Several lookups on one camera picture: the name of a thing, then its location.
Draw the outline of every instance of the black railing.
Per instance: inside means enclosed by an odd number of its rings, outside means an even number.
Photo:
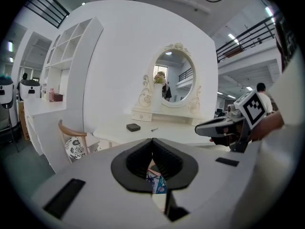
[[[179,75],[179,82],[191,75],[193,75],[193,71],[192,68],[189,68],[187,71],[184,71],[181,75]]]
[[[275,19],[276,16],[277,13],[264,19],[217,49],[216,53],[218,62],[262,44],[263,41],[275,38],[275,24],[273,23],[272,18]]]
[[[59,28],[69,15],[69,12],[57,0],[28,0],[24,6],[56,28]]]

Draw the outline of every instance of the brown box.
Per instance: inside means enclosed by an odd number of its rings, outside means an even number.
[[[19,112],[19,120],[20,120],[20,124],[21,124],[21,129],[22,129],[22,133],[24,136],[25,140],[29,140],[30,136],[29,136],[29,132],[27,129],[27,126],[25,124],[25,116],[24,116],[24,105],[23,102],[19,102],[18,105],[18,112]]]
[[[61,94],[54,94],[54,102],[62,102],[62,97]]]

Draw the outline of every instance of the wooden chair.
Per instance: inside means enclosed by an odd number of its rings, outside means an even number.
[[[58,122],[58,127],[61,130],[61,135],[62,135],[62,141],[63,141],[63,145],[66,145],[66,142],[72,137],[72,136],[76,136],[76,137],[81,137],[81,142],[82,142],[82,146],[84,147],[84,152],[85,155],[88,155],[90,153],[90,148],[92,149],[94,146],[97,147],[97,144],[99,143],[99,139],[95,138],[93,135],[91,135],[90,133],[86,133],[86,132],[77,132],[77,131],[73,131],[67,127],[65,127],[62,124],[62,120],[60,120]],[[72,163],[72,159],[69,156],[69,154],[67,153],[67,156],[69,158],[69,161]]]

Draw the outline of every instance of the oval mirror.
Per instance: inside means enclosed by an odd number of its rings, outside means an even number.
[[[180,50],[164,52],[153,69],[155,83],[162,83],[162,98],[176,103],[186,98],[193,84],[193,64]]]

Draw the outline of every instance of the ornate mirror frame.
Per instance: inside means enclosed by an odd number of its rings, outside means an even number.
[[[152,92],[154,92],[154,82],[153,82],[153,69],[154,66],[156,65],[157,60],[159,59],[160,56],[162,56],[163,54],[167,53],[167,52],[173,52],[173,51],[178,51],[180,52],[190,63],[192,71],[193,71],[193,82],[192,82],[192,87],[189,91],[189,93],[186,95],[185,98],[183,98],[182,100],[178,101],[178,102],[168,102],[165,99],[162,100],[162,104],[170,107],[170,108],[177,108],[177,107],[181,107],[183,105],[185,105],[187,102],[189,102],[189,99],[191,97],[191,93],[194,90],[194,86],[196,85],[196,69],[194,66],[194,63],[191,59],[191,53],[183,47],[182,43],[176,43],[176,44],[170,44],[168,46],[166,46],[165,48],[159,50],[152,58],[152,61],[150,63],[149,66],[149,70],[148,70],[148,78],[149,78],[149,85],[150,85],[150,89],[152,90]]]
[[[188,95],[179,102],[170,103],[165,99],[162,102],[162,115],[178,115],[178,116],[188,116],[191,118],[200,118],[200,80],[196,72],[195,63],[191,59],[191,53],[184,48],[182,43],[170,44],[162,49],[160,49],[156,54],[154,54],[148,73],[143,77],[143,90],[138,98],[138,102],[133,108],[135,111],[150,111],[151,99],[154,92],[153,83],[153,69],[158,60],[158,58],[166,52],[169,51],[181,51],[187,60],[189,60],[190,65],[193,70],[193,83]]]

